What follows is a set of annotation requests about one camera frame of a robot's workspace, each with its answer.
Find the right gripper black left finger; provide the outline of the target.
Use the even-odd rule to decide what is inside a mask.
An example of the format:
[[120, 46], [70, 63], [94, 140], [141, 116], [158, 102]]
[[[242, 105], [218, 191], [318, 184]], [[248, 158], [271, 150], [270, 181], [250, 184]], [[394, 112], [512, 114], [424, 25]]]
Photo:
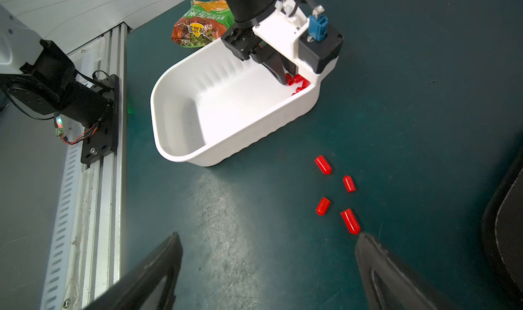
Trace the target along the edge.
[[182, 258], [181, 239], [174, 232], [86, 308], [172, 309]]

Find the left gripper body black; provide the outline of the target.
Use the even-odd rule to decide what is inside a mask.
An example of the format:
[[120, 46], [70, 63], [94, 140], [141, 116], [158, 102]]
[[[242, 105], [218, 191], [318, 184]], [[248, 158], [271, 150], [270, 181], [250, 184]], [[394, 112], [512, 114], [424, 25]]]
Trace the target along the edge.
[[255, 62], [264, 62], [266, 60], [265, 43], [254, 34], [251, 28], [242, 29], [235, 24], [221, 36], [221, 40], [226, 48], [241, 61], [253, 59]]

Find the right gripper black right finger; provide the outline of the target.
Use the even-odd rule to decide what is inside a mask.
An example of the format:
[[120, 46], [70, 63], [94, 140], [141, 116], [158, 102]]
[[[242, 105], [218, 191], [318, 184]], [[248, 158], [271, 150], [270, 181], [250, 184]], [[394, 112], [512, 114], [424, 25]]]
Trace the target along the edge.
[[355, 247], [369, 309], [458, 309], [369, 233]]

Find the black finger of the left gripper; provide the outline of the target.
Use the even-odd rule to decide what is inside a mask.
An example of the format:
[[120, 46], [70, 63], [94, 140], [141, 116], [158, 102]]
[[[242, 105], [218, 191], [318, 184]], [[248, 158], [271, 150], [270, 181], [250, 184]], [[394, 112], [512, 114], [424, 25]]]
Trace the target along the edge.
[[287, 74], [293, 78], [298, 73], [297, 66], [271, 46], [258, 46], [255, 62], [262, 64], [281, 85], [287, 85]]

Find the red sleeve pile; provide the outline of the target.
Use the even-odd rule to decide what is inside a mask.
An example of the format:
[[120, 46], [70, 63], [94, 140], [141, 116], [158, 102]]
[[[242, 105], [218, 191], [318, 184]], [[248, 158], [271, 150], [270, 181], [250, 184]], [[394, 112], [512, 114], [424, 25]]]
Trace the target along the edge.
[[295, 89], [292, 95], [298, 94], [299, 92], [307, 89], [311, 85], [311, 83], [307, 79], [303, 78], [300, 74], [296, 74], [293, 76], [290, 73], [286, 73], [285, 79], [286, 85], [291, 86]]

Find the white plastic storage box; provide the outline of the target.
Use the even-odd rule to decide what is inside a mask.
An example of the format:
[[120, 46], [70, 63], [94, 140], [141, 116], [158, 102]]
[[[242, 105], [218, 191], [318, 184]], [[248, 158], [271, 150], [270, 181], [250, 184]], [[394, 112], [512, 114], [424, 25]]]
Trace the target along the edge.
[[303, 91], [280, 84], [261, 64], [237, 59], [221, 40], [166, 70], [151, 93], [155, 146], [167, 160], [216, 165], [310, 111], [320, 75]]

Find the red protection sleeve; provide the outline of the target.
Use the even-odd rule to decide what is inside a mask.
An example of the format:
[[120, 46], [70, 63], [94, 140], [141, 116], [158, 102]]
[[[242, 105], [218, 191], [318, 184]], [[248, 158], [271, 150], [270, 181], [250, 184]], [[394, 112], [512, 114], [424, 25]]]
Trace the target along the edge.
[[359, 222], [351, 209], [347, 209], [340, 213], [348, 231], [353, 235], [359, 235], [361, 227]]
[[324, 156], [320, 155], [316, 157], [315, 163], [324, 175], [330, 175], [332, 173], [332, 167]]
[[355, 183], [351, 176], [344, 176], [343, 183], [348, 193], [353, 193], [356, 191]]
[[319, 216], [324, 216], [327, 213], [330, 205], [331, 205], [331, 201], [328, 198], [322, 198], [320, 200], [319, 204], [317, 205], [316, 213]]

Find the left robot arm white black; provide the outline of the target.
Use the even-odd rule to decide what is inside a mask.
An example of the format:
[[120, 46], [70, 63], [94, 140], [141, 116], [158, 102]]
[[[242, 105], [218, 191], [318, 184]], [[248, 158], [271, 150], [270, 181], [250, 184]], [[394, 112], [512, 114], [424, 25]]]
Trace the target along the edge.
[[[226, 0], [235, 24], [251, 28], [267, 18], [280, 0]], [[80, 72], [54, 41], [45, 40], [1, 8], [1, 91], [8, 100], [17, 98], [40, 120], [65, 115], [89, 131], [114, 119], [118, 108], [104, 97], [116, 84], [105, 85], [94, 77], [86, 81], [98, 87], [88, 88], [77, 80]]]

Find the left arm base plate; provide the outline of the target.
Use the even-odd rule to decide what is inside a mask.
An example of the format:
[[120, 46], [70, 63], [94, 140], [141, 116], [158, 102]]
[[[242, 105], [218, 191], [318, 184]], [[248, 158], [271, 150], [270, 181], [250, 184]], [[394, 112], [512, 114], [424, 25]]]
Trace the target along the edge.
[[109, 75], [103, 70], [92, 74], [95, 84], [91, 90], [104, 97], [112, 107], [102, 120], [95, 123], [92, 133], [82, 140], [82, 155], [80, 162], [90, 165], [103, 157], [117, 151], [119, 131], [120, 79], [117, 75]]

